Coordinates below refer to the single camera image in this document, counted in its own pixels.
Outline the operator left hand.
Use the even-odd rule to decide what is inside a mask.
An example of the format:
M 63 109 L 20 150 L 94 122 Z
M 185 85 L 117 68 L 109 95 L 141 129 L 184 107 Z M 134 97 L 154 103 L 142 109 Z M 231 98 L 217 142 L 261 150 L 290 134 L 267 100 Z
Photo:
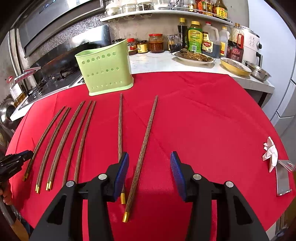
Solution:
M 3 197 L 3 202 L 6 205 L 11 205 L 13 202 L 11 184 L 9 181 L 1 183 L 0 194 Z

